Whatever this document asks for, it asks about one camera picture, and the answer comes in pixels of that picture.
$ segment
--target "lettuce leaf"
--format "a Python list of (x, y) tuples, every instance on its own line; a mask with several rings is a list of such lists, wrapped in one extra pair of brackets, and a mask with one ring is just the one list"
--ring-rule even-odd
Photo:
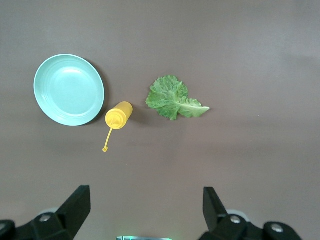
[(187, 87), (171, 75), (160, 77), (154, 82), (145, 103), (157, 110), (160, 116), (170, 120), (176, 120), (178, 114), (186, 118), (200, 117), (210, 109), (201, 106), (198, 100), (188, 98)]

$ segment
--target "tabletop surface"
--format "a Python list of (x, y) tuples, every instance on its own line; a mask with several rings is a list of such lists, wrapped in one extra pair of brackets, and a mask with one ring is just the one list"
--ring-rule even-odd
[[(0, 219), (17, 226), (90, 185), (76, 240), (197, 240), (203, 187), (258, 227), (278, 221), (320, 239), (320, 2), (0, 0)], [(99, 72), (105, 101), (82, 126), (47, 117), (38, 67), (58, 54)], [(160, 77), (210, 110), (159, 116)], [(105, 114), (128, 101), (114, 130)]]

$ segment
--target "plate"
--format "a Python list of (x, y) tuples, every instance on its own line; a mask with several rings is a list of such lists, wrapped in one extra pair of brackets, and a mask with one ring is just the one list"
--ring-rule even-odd
[(34, 77), (34, 95), (42, 111), (66, 126), (80, 126), (100, 112), (105, 90), (97, 70), (71, 54), (52, 56)]

